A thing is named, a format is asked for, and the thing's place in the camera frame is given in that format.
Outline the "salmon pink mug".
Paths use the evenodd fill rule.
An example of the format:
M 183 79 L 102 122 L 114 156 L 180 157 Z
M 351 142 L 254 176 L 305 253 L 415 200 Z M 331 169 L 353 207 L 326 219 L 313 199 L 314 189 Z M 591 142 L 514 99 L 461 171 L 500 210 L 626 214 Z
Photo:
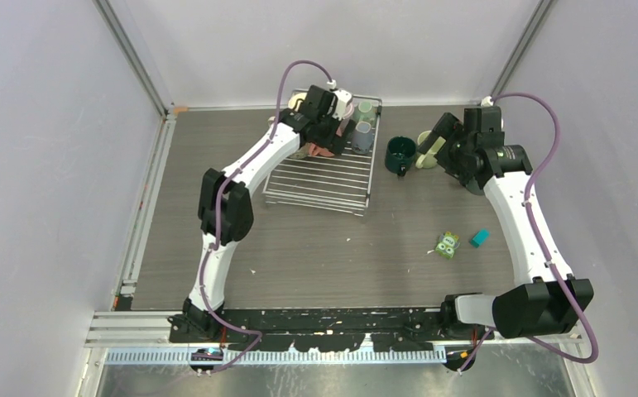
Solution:
M 307 155 L 310 157 L 334 157 L 333 152 L 321 146 L 317 146 L 313 143 L 307 144 L 306 148 Z

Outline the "light green mug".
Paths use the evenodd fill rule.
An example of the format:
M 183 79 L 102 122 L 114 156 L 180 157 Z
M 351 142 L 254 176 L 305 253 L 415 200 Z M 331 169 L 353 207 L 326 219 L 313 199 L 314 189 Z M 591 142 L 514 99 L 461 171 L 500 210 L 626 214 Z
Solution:
M 417 138 L 417 146 L 420 146 L 422 143 L 425 143 L 429 135 L 430 135 L 430 131 L 421 132 Z M 445 143 L 445 139 L 443 139 L 443 137 L 438 136 L 437 140 L 427 150 L 425 154 L 418 152 L 415 159 L 415 167 L 419 170 L 435 168 L 438 165 L 435 156 L 438 153 L 438 151 L 441 149 L 444 143 Z

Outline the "small blue grey cup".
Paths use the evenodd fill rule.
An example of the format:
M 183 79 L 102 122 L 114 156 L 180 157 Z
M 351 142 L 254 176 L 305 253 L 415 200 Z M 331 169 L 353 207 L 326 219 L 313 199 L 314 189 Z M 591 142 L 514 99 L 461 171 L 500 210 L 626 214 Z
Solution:
M 369 122 L 360 121 L 356 124 L 351 136 L 351 149 L 359 155 L 367 154 L 373 145 L 372 125 Z

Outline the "dark teal mug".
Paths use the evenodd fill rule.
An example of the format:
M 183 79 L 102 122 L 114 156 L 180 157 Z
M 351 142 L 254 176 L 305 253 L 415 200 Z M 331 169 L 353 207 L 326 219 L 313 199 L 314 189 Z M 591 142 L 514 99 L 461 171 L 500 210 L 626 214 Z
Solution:
M 398 177 L 404 177 L 415 161 L 416 143 L 406 136 L 392 137 L 386 144 L 384 165 Z

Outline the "cream mug front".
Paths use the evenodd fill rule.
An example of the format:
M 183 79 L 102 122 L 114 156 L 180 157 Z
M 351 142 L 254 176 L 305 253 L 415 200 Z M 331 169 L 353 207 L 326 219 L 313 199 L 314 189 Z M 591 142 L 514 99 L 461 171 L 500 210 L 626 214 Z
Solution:
M 305 148 L 302 148 L 301 150 L 298 150 L 295 153 L 291 154 L 289 156 L 289 159 L 291 159 L 291 160 L 303 160 L 303 159 L 305 159 L 308 156 L 309 156 L 309 152 Z

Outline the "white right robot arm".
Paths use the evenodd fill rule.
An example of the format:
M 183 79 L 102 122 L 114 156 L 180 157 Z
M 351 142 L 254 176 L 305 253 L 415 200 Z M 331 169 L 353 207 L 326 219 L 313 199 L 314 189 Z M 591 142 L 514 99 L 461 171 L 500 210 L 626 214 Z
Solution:
M 443 139 L 434 158 L 447 175 L 482 194 L 493 207 L 514 272 L 513 289 L 499 295 L 450 294 L 441 305 L 443 334 L 461 339 L 473 324 L 503 337 L 568 333 L 594 296 L 557 248 L 531 185 L 533 167 L 523 146 L 507 145 L 497 106 L 466 108 L 462 119 L 444 113 L 429 134 Z

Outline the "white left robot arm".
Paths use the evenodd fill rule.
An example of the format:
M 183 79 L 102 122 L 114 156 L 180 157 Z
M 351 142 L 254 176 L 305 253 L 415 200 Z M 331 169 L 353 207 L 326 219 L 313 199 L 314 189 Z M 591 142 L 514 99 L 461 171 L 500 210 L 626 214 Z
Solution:
M 182 312 L 169 319 L 173 330 L 191 332 L 201 342 L 220 335 L 226 324 L 220 312 L 233 254 L 254 223 L 252 196 L 283 160 L 306 144 L 341 154 L 355 125 L 352 101 L 344 89 L 312 85 L 294 106 L 280 109 L 267 132 L 238 160 L 204 173 L 198 206 L 202 255 Z

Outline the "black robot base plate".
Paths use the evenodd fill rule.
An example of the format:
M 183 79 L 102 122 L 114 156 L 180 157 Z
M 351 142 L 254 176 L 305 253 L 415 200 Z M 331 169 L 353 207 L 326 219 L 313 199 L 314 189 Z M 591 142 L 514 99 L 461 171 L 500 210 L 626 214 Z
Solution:
M 455 321 L 430 308 L 220 309 L 197 308 L 168 317 L 173 343 L 216 343 L 234 351 L 354 352 L 371 342 L 377 352 L 425 351 L 432 341 L 474 344 L 482 325 Z

